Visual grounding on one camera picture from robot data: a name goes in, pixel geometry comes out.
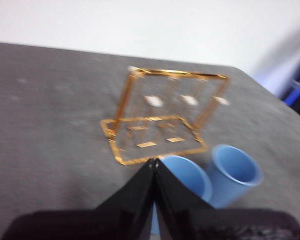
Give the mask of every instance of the white wall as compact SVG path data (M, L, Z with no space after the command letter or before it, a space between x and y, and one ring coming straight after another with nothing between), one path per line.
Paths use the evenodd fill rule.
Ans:
M300 0L0 0L0 42L231 65L253 77L298 29Z

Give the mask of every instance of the gold metal rod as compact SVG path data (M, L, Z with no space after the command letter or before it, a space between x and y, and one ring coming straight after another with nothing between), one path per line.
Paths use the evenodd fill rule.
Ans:
M117 108L117 112L115 113L114 116L114 123L112 125L112 129L111 129L111 133L109 134L109 137L111 139L114 139L117 131L119 129L120 126L120 118L123 116L124 111L126 109L127 106L127 101L129 99L129 95L132 89L132 86L134 84L134 81L138 78L137 75L133 74L132 72L129 73L129 77L127 78L126 84L125 84L125 89L122 92L120 101L119 101L119 106Z
M196 129L200 129L207 123L208 119L212 116L214 109L218 105L218 101L215 97L219 97L222 94L222 92L226 89L228 83L228 79L225 79L225 81L223 81L223 83L212 94L212 97L208 101L206 107L202 109L202 113L194 120L193 127L195 127Z
M221 74L209 74L195 71L179 71L168 69L148 69L148 68L133 68L136 72L143 73L145 75L157 75L157 76L171 76L171 77L184 77L184 78L206 78L206 79L226 79L227 77Z

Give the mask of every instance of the cup rim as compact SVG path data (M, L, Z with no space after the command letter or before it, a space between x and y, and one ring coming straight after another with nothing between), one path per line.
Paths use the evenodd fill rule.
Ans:
M203 199L203 200L205 200L208 203L211 200L211 197L212 197L212 194L213 194L213 187L212 187L211 180L208 177L207 173L198 164L196 164L195 162L193 162L190 159L185 158L183 156L178 156L178 155L164 155L164 156L162 156L162 158L160 160L164 163L164 161L166 160L166 158L169 158L169 157L174 157L174 158L177 157L179 159L185 160L186 162L190 163L191 165L193 165L198 170L198 172L200 173L200 175L203 178L203 181L207 185L206 188L205 188L205 189L207 189L207 191L204 191L203 194L201 196L198 196L198 197L200 197L201 199L205 198L206 200L205 199Z
M231 148L234 149L236 151L239 151L241 154L243 154L251 163L252 165L255 167L256 169L256 176L254 177L253 180L251 181L239 181L238 179L235 179L233 176L231 176L226 170L225 168L222 166L222 164L220 163L220 159L217 157L217 152L220 151L221 149L224 148ZM233 180L234 182L240 184L240 185L245 185L245 186L257 186L259 185L263 180L264 180L264 174L263 171L261 169L261 167L257 164L257 162L247 153L245 153L244 151L242 151L239 148L236 148L234 146L231 145L227 145L227 144L219 144L217 146L215 146L212 149L211 152L212 155L212 161L214 162L214 164L216 165L217 169L224 174L227 178Z

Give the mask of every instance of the gray tabletop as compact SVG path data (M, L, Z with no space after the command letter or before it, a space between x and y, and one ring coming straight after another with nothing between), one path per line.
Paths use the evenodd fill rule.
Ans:
M113 116L128 66L227 75L231 105L201 135L210 148L247 152L265 175L231 207L300 222L300 116L241 70L0 43L0 237L21 214L94 208L141 167L117 163L99 126ZM204 166L210 152L187 157Z

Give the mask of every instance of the light blue cup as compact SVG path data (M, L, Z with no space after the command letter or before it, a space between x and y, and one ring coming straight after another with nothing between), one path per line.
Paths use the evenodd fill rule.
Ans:
M205 171L189 159L167 155L161 159L163 164L178 178L188 189L208 202L212 196L212 186ZM151 231L152 234L159 234L158 216L156 206L153 205Z
M213 194L208 201L214 208L223 208L263 181L263 172L245 152L229 145L212 149L212 161L204 169Z

